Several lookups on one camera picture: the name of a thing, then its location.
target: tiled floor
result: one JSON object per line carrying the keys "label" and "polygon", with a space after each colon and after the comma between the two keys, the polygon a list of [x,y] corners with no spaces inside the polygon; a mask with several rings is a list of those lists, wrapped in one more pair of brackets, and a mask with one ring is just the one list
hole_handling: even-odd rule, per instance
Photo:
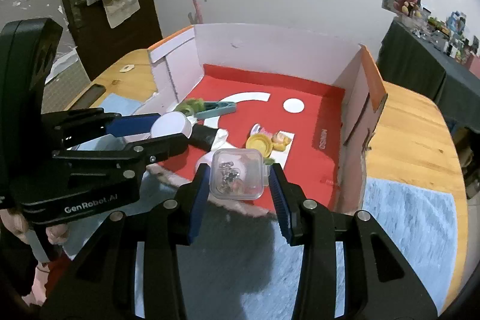
{"label": "tiled floor", "polygon": [[467,201],[469,210],[469,242],[466,249],[462,286],[467,283],[480,262],[480,193]]}

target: silver screw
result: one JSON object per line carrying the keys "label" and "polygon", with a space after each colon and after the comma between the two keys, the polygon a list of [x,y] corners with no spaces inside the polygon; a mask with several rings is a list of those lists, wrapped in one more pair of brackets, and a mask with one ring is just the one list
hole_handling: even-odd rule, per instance
{"label": "silver screw", "polygon": [[357,213],[357,216],[362,221],[369,221],[369,219],[370,219],[370,213],[367,212],[367,211],[359,211]]}
{"label": "silver screw", "polygon": [[127,179],[135,178],[135,171],[134,170],[125,170],[123,172],[123,176]]}
{"label": "silver screw", "polygon": [[315,209],[317,207],[317,202],[313,199],[306,199],[303,202],[303,206],[307,209]]}
{"label": "silver screw", "polygon": [[176,202],[176,200],[174,199],[167,199],[164,203],[163,203],[163,207],[165,209],[175,209],[178,205],[178,202]]}
{"label": "silver screw", "polygon": [[120,221],[123,218],[123,213],[121,211],[115,211],[110,214],[111,221]]}

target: teal clip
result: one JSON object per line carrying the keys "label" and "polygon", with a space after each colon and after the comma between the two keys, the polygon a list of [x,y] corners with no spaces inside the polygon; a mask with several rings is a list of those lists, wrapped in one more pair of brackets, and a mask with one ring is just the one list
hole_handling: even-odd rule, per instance
{"label": "teal clip", "polygon": [[223,114],[233,113],[237,110],[235,102],[220,102],[219,100],[206,100],[205,110],[195,114],[198,120],[205,120],[206,118],[218,117]]}

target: transparent plastic container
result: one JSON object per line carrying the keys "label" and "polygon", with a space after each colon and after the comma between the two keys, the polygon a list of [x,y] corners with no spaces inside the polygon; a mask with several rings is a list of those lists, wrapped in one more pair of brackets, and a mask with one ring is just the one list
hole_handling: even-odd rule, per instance
{"label": "transparent plastic container", "polygon": [[212,158],[210,192],[219,199],[257,199],[263,193],[263,176],[260,151],[217,150]]}

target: yellow bowl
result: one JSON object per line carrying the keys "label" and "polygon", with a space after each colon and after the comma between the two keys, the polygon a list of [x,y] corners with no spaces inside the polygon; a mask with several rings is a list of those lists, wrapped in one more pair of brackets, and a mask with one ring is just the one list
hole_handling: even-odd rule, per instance
{"label": "yellow bowl", "polygon": [[250,136],[245,146],[247,148],[252,148],[254,150],[260,151],[264,158],[268,158],[272,153],[273,149],[272,140],[263,133],[257,133]]}

